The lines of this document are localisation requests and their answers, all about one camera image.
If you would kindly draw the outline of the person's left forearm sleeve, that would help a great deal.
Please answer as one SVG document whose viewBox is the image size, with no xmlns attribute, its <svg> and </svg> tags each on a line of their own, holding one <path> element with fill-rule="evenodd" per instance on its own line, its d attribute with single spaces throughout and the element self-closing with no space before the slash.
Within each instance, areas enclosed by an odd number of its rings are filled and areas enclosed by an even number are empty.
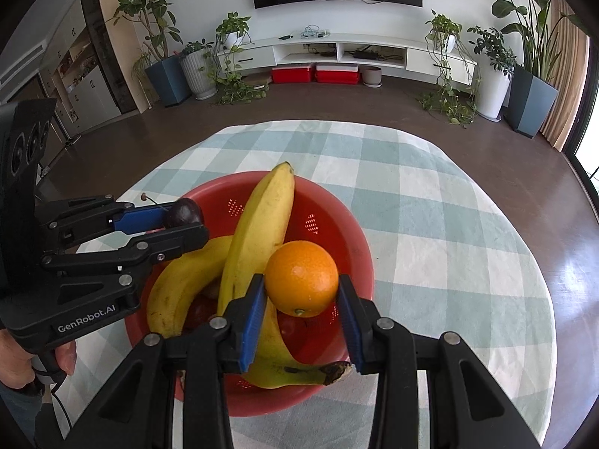
<svg viewBox="0 0 599 449">
<path fill-rule="evenodd" d="M 23 388 L 1 384 L 1 423 L 10 429 L 10 438 L 19 448 L 36 448 L 37 415 L 43 406 L 45 385 L 39 379 Z"/>
</svg>

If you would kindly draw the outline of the person's left hand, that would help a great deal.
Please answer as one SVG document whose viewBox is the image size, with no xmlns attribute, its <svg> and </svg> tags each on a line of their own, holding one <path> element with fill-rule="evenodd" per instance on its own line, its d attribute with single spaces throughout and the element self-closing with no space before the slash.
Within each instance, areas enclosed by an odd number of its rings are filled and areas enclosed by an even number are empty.
<svg viewBox="0 0 599 449">
<path fill-rule="evenodd" d="M 57 363 L 67 375 L 75 371 L 77 361 L 76 341 L 73 340 L 56 349 Z M 12 389 L 21 389 L 33 382 L 33 355 L 16 343 L 7 329 L 0 330 L 0 379 Z"/>
</svg>

